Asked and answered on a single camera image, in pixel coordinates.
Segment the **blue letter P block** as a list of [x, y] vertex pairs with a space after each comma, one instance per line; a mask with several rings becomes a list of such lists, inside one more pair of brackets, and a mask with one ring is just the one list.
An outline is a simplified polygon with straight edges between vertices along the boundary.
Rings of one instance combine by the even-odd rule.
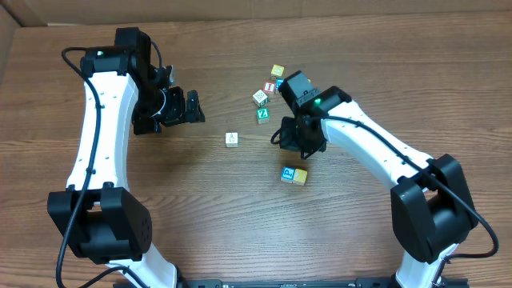
[[281, 181], [292, 183], [294, 181], [295, 168], [284, 166], [281, 172]]

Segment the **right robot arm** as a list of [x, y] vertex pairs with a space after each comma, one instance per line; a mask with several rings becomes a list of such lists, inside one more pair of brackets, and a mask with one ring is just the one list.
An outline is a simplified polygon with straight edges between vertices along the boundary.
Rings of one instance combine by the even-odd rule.
[[388, 287], [466, 287], [447, 279], [448, 257], [478, 224], [460, 163], [433, 158], [397, 139], [369, 118], [336, 86], [320, 91], [297, 71], [278, 85], [293, 115], [284, 117], [271, 141], [307, 159], [340, 146], [390, 191], [392, 227], [405, 253]]

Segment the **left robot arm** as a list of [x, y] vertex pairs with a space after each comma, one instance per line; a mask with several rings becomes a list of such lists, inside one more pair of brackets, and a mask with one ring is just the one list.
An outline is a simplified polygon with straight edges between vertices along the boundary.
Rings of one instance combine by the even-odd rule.
[[153, 244], [150, 212], [127, 181], [131, 135], [205, 119], [197, 92], [175, 85], [174, 68], [152, 64], [157, 53], [137, 27], [117, 29], [111, 46], [82, 49], [74, 67], [86, 103], [78, 153], [47, 211], [62, 234], [61, 251], [121, 273], [132, 287], [184, 287], [181, 271]]

